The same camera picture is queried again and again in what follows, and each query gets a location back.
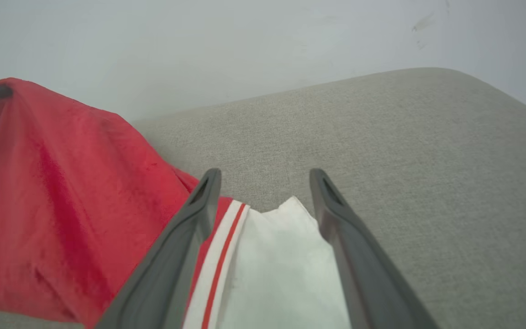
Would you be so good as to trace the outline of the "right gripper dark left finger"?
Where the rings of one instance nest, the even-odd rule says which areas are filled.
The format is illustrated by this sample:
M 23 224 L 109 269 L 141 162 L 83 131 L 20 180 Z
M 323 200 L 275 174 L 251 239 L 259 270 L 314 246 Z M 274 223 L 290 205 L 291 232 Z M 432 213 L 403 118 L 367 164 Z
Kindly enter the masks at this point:
M 181 329 L 199 250 L 210 237 L 221 171 L 209 169 L 105 310 L 97 329 Z

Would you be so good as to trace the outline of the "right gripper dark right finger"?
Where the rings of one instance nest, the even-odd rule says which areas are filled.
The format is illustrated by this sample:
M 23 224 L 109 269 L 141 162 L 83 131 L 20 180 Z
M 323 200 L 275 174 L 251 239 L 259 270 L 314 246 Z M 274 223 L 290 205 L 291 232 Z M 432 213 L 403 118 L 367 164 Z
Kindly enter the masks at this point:
M 329 175 L 309 175 L 315 218 L 334 252 L 353 329 L 437 329 L 438 325 Z

